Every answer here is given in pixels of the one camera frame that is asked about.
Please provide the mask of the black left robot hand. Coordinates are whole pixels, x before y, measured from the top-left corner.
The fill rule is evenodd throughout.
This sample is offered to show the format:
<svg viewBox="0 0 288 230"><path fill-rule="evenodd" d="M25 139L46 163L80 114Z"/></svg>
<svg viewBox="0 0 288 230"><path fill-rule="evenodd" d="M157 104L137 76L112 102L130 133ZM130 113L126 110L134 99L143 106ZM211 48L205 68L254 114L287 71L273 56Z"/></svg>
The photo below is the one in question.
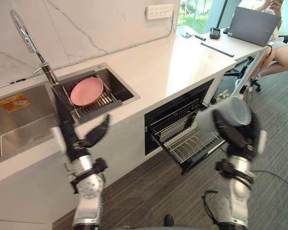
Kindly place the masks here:
<svg viewBox="0 0 288 230"><path fill-rule="evenodd" d="M91 129L83 139L80 139L75 131L68 108L64 102L55 94L56 112L59 119L59 127L66 145L66 154L70 161L88 155L87 148L97 144L108 132L110 115L107 114L97 127Z"/></svg>

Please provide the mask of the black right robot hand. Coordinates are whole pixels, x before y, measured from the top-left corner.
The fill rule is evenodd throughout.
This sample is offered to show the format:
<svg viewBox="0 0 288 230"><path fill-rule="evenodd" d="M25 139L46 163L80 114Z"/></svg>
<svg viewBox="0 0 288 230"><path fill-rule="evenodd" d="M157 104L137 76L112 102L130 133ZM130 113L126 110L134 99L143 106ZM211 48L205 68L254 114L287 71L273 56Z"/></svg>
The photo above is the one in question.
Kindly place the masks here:
<svg viewBox="0 0 288 230"><path fill-rule="evenodd" d="M228 143L229 157L239 156L252 162L265 151L267 132L254 112L251 112L252 120L248 125L238 127L229 124L219 110L214 110L212 115L219 134Z"/></svg>

